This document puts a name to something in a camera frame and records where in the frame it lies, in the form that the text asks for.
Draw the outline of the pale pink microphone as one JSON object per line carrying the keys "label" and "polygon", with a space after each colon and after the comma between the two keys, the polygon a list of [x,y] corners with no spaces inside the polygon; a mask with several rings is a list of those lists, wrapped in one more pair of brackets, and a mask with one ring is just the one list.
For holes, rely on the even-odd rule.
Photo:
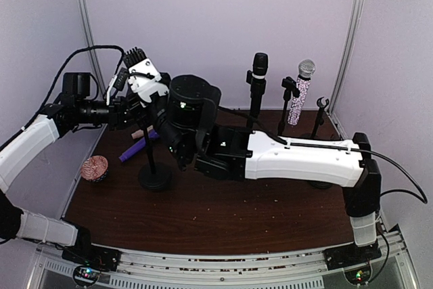
{"label": "pale pink microphone", "polygon": [[134,133],[131,134],[131,137],[133,139],[140,139],[143,136],[144,136],[144,132],[142,130],[135,131]]}

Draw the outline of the purple microphone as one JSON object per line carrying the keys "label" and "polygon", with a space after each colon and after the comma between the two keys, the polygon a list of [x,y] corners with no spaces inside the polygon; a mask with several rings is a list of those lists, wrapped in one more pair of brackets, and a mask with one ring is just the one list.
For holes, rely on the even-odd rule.
{"label": "purple microphone", "polygon": [[[148,137],[150,140],[156,140],[159,138],[159,134],[155,131],[150,131],[148,133]],[[118,158],[121,162],[126,162],[130,158],[132,158],[134,155],[136,155],[138,152],[143,150],[146,147],[147,141],[145,137],[142,137],[138,139],[130,148],[125,150]]]}

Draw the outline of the black stand with blue microphone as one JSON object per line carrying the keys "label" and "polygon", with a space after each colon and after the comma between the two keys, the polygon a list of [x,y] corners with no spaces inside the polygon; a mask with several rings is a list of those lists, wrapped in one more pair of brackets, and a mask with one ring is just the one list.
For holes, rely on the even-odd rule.
{"label": "black stand with blue microphone", "polygon": [[168,166],[162,163],[156,163],[154,160],[153,145],[149,137],[147,128],[149,120],[145,113],[140,113],[135,118],[137,125],[143,130],[145,138],[145,152],[148,163],[143,165],[139,171],[138,181],[142,188],[151,192],[162,192],[168,189],[172,172]]}

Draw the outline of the black stand with glitter microphone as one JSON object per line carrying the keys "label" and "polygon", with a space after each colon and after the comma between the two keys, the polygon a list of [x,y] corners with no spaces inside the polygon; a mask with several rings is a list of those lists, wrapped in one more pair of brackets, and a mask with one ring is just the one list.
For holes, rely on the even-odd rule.
{"label": "black stand with glitter microphone", "polygon": [[292,77],[287,76],[284,79],[282,79],[281,86],[284,88],[284,93],[283,93],[284,103],[283,103],[281,118],[277,127],[278,136],[282,136],[283,131],[286,127],[287,116],[288,116],[288,102],[291,100],[292,97],[298,98],[300,96],[300,91],[296,86],[296,81]]}

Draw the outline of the silver glitter microphone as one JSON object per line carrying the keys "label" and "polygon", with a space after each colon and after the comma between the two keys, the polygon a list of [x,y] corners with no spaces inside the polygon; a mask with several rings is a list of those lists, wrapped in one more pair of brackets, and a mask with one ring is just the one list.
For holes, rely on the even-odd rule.
{"label": "silver glitter microphone", "polygon": [[308,93],[311,78],[316,70],[315,63],[306,59],[301,61],[298,65],[298,77],[296,80],[296,88],[299,90],[299,96],[294,97],[288,114],[288,124],[295,126],[298,124],[300,115],[302,112],[302,107],[306,100],[306,95]]}

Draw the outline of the black stand for pink microphone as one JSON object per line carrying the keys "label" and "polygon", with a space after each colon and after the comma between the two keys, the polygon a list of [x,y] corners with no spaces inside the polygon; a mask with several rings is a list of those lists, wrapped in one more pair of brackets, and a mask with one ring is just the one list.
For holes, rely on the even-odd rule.
{"label": "black stand for pink microphone", "polygon": [[325,99],[325,101],[323,102],[324,97],[320,97],[317,101],[316,101],[316,105],[319,108],[315,117],[315,122],[313,125],[313,129],[310,133],[304,133],[301,135],[301,138],[303,139],[318,139],[317,137],[317,132],[319,127],[324,123],[324,114],[325,114],[325,109],[329,106],[329,99]]}

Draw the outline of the black stand for purple microphone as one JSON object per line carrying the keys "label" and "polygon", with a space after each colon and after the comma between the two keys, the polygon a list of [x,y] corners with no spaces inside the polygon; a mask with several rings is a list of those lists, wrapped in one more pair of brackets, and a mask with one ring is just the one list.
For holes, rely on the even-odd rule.
{"label": "black stand for purple microphone", "polygon": [[331,183],[326,183],[321,181],[310,181],[309,184],[312,187],[317,188],[319,190],[327,190],[333,186]]}

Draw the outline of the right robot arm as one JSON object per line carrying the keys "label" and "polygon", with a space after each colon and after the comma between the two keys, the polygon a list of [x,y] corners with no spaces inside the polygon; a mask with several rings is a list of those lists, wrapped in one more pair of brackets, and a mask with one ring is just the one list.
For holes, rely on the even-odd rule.
{"label": "right robot arm", "polygon": [[129,50],[123,61],[129,89],[180,169],[192,164],[217,180],[278,178],[339,185],[355,241],[346,255],[360,263],[372,253],[382,178],[364,134],[332,142],[218,125],[219,88],[192,74],[159,72],[140,48]]}

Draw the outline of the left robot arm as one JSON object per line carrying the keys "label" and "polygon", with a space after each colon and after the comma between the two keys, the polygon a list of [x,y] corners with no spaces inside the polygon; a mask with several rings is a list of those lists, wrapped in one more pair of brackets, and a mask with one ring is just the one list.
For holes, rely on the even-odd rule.
{"label": "left robot arm", "polygon": [[6,193],[16,177],[47,147],[68,132],[98,128],[124,129],[136,117],[131,112],[133,102],[142,104],[149,99],[146,87],[158,75],[142,49],[121,51],[106,98],[90,97],[89,72],[59,70],[62,91],[53,103],[44,101],[35,115],[9,140],[1,145],[1,243],[16,238],[68,247],[82,264],[97,259],[97,249],[91,245],[88,229],[62,220],[46,217],[11,203]]}

